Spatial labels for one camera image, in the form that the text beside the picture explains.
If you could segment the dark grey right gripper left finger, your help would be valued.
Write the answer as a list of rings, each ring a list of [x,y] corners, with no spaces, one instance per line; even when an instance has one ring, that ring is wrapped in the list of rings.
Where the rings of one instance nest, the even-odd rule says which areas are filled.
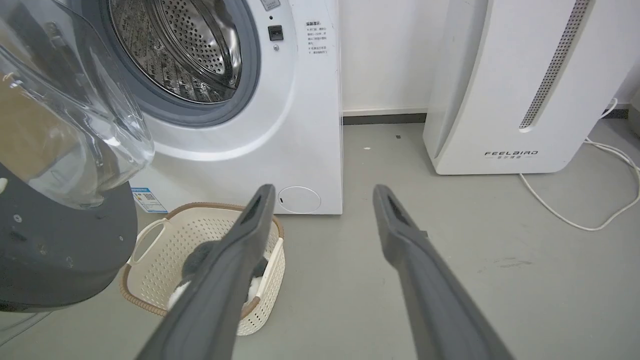
[[[260,186],[160,322],[138,360],[230,360],[245,296],[268,243],[275,187]]]

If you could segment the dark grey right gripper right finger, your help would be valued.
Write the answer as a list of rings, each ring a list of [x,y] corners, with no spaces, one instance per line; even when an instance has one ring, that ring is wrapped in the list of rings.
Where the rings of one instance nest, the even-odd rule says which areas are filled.
[[[382,253],[397,271],[419,360],[514,356],[390,187],[374,187]]]

